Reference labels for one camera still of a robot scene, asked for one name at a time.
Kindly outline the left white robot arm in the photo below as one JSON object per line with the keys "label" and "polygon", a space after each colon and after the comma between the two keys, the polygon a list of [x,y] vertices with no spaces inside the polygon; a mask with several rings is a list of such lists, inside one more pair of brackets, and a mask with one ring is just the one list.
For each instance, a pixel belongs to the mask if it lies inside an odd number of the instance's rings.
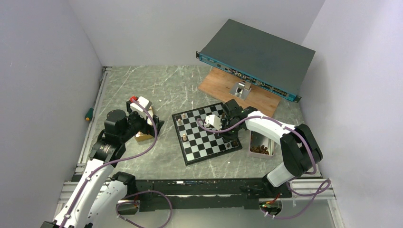
{"label": "left white robot arm", "polygon": [[107,114],[104,129],[93,145],[84,173],[63,209],[43,228],[94,228],[107,208],[122,198],[129,200],[138,192],[135,176],[122,171],[112,175],[124,161],[125,143],[138,132],[157,137],[164,121],[146,113],[141,117],[130,108]]}

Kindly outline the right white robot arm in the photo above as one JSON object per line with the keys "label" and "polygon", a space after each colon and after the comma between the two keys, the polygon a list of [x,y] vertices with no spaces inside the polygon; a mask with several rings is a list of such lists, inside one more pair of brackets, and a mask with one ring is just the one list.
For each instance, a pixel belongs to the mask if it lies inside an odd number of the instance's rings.
{"label": "right white robot arm", "polygon": [[204,125],[212,124],[224,140],[232,140],[241,129],[259,133],[280,145],[282,162],[262,178],[262,192],[274,197],[280,186],[301,177],[315,174],[323,154],[310,128],[305,124],[292,125],[263,114],[257,108],[242,108],[231,99],[223,104],[224,116],[209,115]]}

